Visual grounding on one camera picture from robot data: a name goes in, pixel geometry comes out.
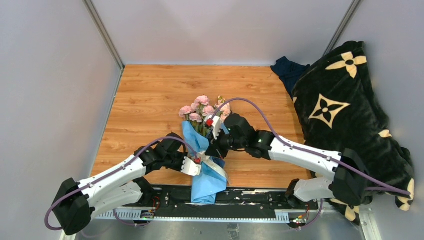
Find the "pink fake flower stem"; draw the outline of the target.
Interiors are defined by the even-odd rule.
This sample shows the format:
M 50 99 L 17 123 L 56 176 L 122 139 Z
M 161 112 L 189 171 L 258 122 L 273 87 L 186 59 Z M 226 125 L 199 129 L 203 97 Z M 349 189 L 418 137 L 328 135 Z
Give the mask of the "pink fake flower stem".
M 193 108 L 189 105 L 186 105 L 179 110 L 178 115 L 179 117 L 183 118 L 184 121 L 188 121 L 190 114 L 192 114 L 193 112 Z

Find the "blue wrapping paper sheet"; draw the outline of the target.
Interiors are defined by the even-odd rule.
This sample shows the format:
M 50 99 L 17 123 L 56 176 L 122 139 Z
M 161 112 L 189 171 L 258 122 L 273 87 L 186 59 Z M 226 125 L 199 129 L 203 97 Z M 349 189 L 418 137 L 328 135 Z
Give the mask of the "blue wrapping paper sheet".
M 197 153 L 209 147 L 209 140 L 200 135 L 189 121 L 182 122 L 184 140 Z M 216 172 L 209 165 L 202 163 L 199 175 L 192 178 L 191 202 L 193 204 L 212 205 L 216 203 L 217 194 L 227 188 L 227 178 Z

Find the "cream ribbon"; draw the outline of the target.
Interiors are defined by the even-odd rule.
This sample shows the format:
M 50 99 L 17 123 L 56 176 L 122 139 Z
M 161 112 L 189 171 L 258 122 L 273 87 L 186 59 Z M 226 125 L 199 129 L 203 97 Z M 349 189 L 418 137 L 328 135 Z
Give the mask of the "cream ribbon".
M 206 155 L 205 151 L 201 151 L 200 153 L 197 154 L 197 156 L 200 157 L 201 166 L 203 165 L 207 166 L 208 168 L 215 171 L 218 175 L 224 177 L 228 184 L 230 183 L 229 175 L 227 174 L 227 172 L 224 170 L 223 167 L 219 166 L 217 163 L 213 161 L 212 156 Z

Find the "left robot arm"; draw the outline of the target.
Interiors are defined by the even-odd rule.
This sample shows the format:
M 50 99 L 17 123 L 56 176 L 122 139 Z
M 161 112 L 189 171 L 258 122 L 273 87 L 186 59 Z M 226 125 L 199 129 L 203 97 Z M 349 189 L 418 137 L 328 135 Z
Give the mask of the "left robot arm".
M 153 201 L 145 176 L 161 168 L 189 174 L 197 151 L 175 133 L 157 138 L 137 149 L 119 164 L 86 179 L 64 180 L 44 217 L 45 226 L 72 236 L 84 230 L 97 216 L 118 207 Z

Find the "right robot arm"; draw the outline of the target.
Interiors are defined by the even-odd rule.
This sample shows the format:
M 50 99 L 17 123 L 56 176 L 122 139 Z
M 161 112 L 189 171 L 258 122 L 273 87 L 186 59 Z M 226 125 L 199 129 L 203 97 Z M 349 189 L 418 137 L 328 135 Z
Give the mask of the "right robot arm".
M 229 151 L 241 151 L 257 159 L 286 162 L 319 174 L 313 179 L 291 182 L 285 201 L 292 209 L 315 199 L 336 199 L 351 207 L 368 205 L 373 199 L 367 191 L 369 181 L 365 175 L 369 171 L 352 149 L 328 151 L 289 141 L 271 131 L 255 130 L 239 114 L 231 114 L 225 121 L 209 116 L 205 124 L 211 130 L 207 156 L 224 159 Z

